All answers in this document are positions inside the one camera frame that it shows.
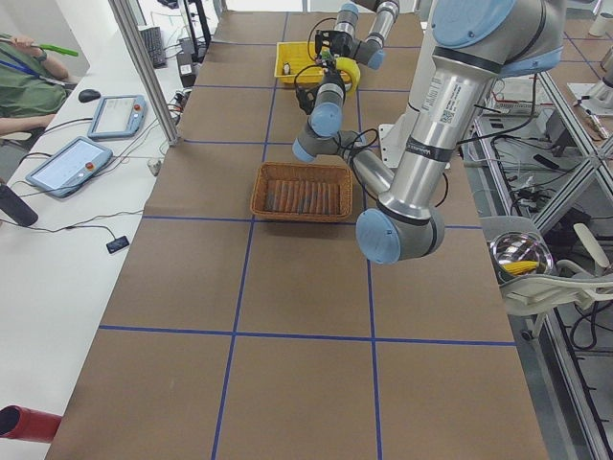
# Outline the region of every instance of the black remote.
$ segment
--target black remote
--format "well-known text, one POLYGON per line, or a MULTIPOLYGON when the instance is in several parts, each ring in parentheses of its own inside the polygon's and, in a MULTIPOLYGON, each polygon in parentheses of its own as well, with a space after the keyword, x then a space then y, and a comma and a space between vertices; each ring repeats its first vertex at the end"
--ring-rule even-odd
POLYGON ((539 162, 541 165, 546 166, 547 168, 549 168, 551 170, 559 170, 559 164, 558 163, 554 163, 552 160, 545 158, 540 153, 538 153, 535 156, 533 156, 533 158, 537 162, 539 162))

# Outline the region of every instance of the wicker basket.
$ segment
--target wicker basket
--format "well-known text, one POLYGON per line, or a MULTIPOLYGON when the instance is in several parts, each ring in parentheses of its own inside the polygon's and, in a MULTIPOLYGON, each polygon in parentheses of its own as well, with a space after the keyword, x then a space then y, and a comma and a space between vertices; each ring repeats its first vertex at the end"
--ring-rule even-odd
POLYGON ((352 213, 347 167, 262 163, 251 212, 265 219, 336 222, 352 213))

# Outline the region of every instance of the tablet device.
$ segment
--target tablet device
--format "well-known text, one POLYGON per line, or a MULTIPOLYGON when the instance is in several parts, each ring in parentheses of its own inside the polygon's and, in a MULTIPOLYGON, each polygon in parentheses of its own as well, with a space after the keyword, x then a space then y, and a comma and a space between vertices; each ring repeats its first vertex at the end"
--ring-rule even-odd
POLYGON ((147 103, 139 95, 100 99, 87 137, 95 141, 132 137, 145 119, 147 103))
POLYGON ((38 189, 62 198, 76 192, 100 171, 112 155, 111 149, 78 137, 26 175, 26 180, 38 189))

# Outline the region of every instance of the silver bowl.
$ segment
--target silver bowl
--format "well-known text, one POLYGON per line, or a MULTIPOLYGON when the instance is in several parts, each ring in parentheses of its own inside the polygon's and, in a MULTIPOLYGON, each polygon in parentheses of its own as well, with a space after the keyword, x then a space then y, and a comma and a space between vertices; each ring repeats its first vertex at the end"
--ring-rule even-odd
MULTIPOLYGON (((550 274, 554 270, 554 257, 547 244, 537 235, 521 232, 507 232, 496 237, 489 244, 493 260, 503 270, 511 262, 535 261, 538 267, 530 273, 550 274)), ((509 277, 513 275, 504 270, 509 277)))

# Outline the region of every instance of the red cylinder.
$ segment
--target red cylinder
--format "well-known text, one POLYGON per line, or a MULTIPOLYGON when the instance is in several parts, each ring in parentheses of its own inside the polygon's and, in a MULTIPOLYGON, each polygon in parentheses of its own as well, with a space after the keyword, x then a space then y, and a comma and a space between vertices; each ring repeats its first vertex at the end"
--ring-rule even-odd
POLYGON ((59 415, 9 405, 0 410, 0 438, 51 443, 60 422, 59 415))

